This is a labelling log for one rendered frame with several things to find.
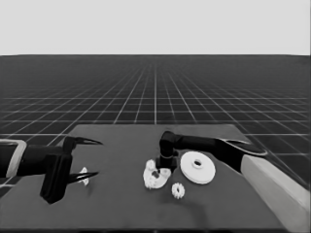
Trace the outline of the white round carrier with pins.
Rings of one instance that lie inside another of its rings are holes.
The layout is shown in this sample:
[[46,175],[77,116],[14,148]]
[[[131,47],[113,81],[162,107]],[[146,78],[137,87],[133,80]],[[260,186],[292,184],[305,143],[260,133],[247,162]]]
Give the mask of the white round carrier with pins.
[[156,185],[155,185],[155,187],[153,189],[162,188],[166,184],[166,182],[168,181],[170,176],[171,176],[171,170],[165,169],[165,168],[160,169],[160,173],[159,173],[156,170],[156,168],[153,171],[150,171],[145,166],[145,170],[143,172],[143,180],[144,180],[144,182],[149,177],[156,178]]

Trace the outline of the small thin white T-shaped piece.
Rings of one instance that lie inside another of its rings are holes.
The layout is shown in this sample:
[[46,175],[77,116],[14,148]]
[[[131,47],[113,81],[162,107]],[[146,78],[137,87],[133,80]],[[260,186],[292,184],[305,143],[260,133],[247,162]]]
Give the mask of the small thin white T-shaped piece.
[[[83,174],[83,173],[87,173],[87,168],[84,167],[81,171],[80,171],[80,174]],[[79,181],[79,183],[83,183],[84,186],[87,186],[89,184],[89,178],[84,178],[82,180]]]

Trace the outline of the large thick white disc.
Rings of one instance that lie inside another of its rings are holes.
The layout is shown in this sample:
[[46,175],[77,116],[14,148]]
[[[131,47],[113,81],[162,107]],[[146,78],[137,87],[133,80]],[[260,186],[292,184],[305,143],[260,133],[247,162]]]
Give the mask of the large thick white disc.
[[196,184],[210,183],[216,176],[216,166],[210,156],[194,150],[182,155],[180,169],[187,179]]

